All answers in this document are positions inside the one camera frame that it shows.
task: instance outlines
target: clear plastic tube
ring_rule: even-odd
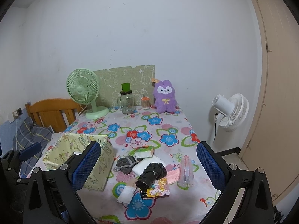
[[[194,186],[193,164],[187,155],[181,159],[178,184],[183,188]]]

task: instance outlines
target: power cord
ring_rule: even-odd
[[[216,138],[216,116],[217,116],[218,114],[215,114],[215,116],[214,116],[214,121],[215,121],[215,137],[214,137],[214,140],[213,141],[215,141],[215,138]]]
[[[78,113],[78,115],[80,116],[80,114],[85,110],[85,108],[87,107],[87,105],[84,107],[84,108],[82,108],[82,106],[80,105],[80,107],[81,107],[81,111]]]
[[[18,117],[16,118],[16,151],[18,150],[18,144],[17,144],[17,133],[18,133]]]

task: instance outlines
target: table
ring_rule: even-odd
[[[82,114],[64,132],[107,135],[116,158],[128,155],[137,147],[153,145],[154,154],[167,164],[167,171],[179,168],[180,159],[188,155],[192,159],[196,185],[184,189],[178,183],[172,184],[170,196],[156,200],[142,200],[136,191],[129,206],[124,207],[116,199],[136,175],[111,171],[103,192],[86,188],[77,191],[90,214],[98,223],[198,224],[220,191],[213,187],[197,158],[196,145],[200,140],[182,109],[177,106],[174,113],[158,114],[154,107],[143,110],[137,106],[132,115],[122,114],[118,107],[109,110],[108,115],[97,120],[88,120]],[[35,167],[47,170],[42,158]]]

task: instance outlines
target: black cable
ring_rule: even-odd
[[[218,115],[218,114],[215,114],[215,116],[214,116],[214,121],[215,121],[215,137],[214,137],[214,141],[215,141],[215,138],[216,138],[216,115]]]

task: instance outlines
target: pink package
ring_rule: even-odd
[[[179,168],[167,172],[166,178],[167,178],[168,184],[173,184],[173,183],[177,182],[178,178],[179,178],[179,174],[180,174]]]

